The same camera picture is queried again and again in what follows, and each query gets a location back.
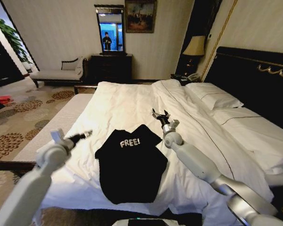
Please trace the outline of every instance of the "doorway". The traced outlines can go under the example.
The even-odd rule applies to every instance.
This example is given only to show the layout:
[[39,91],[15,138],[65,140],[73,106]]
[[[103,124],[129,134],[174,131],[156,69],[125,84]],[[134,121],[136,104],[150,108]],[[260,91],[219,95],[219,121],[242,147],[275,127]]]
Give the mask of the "doorway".
[[0,42],[0,86],[22,80],[24,77]]
[[0,29],[28,73],[38,71],[27,47],[0,1]]

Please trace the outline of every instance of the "white duvet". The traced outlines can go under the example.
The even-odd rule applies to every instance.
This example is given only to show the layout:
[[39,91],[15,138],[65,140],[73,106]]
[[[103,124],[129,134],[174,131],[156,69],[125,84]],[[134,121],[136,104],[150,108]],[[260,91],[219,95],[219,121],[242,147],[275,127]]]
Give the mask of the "white duvet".
[[105,197],[100,187],[99,162],[94,153],[115,129],[132,132],[145,124],[163,138],[160,122],[151,116],[152,108],[161,113],[166,109],[171,119],[178,119],[177,132],[210,157],[224,175],[234,176],[268,201],[272,200],[262,170],[191,101],[177,81],[158,81],[152,85],[101,82],[66,136],[91,129],[93,135],[80,141],[66,165],[53,174],[42,207],[127,210],[151,215],[160,215],[170,208],[176,214],[202,213],[204,225],[238,224],[226,206],[227,197],[196,178],[163,142],[157,148],[168,158],[168,164],[153,203],[114,205]]

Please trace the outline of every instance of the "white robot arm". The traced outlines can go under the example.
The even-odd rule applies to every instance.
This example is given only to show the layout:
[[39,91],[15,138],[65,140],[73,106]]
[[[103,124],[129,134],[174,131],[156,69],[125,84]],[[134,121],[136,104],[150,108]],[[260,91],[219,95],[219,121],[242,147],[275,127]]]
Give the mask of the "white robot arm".
[[63,139],[63,131],[51,133],[54,144],[45,145],[37,152],[36,166],[15,186],[0,209],[0,226],[28,226],[51,185],[51,175],[70,158],[70,151],[90,132]]
[[246,226],[283,226],[283,222],[273,215],[276,208],[250,189],[246,184],[222,175],[215,163],[195,146],[183,141],[175,128],[179,121],[168,121],[169,114],[158,114],[152,110],[154,118],[160,120],[165,146],[172,148],[180,161],[199,179],[209,183],[217,192],[231,198],[227,202],[231,212]]

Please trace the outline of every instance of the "pillow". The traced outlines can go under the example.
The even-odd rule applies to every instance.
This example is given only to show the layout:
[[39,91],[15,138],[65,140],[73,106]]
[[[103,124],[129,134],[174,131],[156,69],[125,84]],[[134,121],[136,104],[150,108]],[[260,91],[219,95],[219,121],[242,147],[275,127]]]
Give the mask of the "pillow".
[[266,174],[283,173],[283,129],[244,107],[216,110],[213,118]]
[[80,57],[76,66],[75,66],[75,73],[77,75],[83,75],[83,57]]
[[242,107],[237,98],[211,83],[189,83],[186,85],[210,110],[217,107]]
[[62,61],[62,67],[61,70],[66,70],[66,71],[74,71],[75,67],[77,66],[77,61],[79,58],[71,61]]

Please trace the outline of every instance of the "green leaves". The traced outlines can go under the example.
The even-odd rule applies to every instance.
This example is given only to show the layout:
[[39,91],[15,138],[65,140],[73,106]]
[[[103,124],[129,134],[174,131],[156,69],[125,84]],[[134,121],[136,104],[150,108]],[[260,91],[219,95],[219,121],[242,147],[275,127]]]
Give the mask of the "green leaves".
[[8,40],[10,45],[12,46],[14,52],[17,54],[18,58],[20,59],[21,62],[29,62],[27,59],[27,53],[24,49],[22,49],[22,41],[18,36],[17,31],[6,25],[5,21],[0,18],[0,29],[2,33],[4,34],[5,38]]

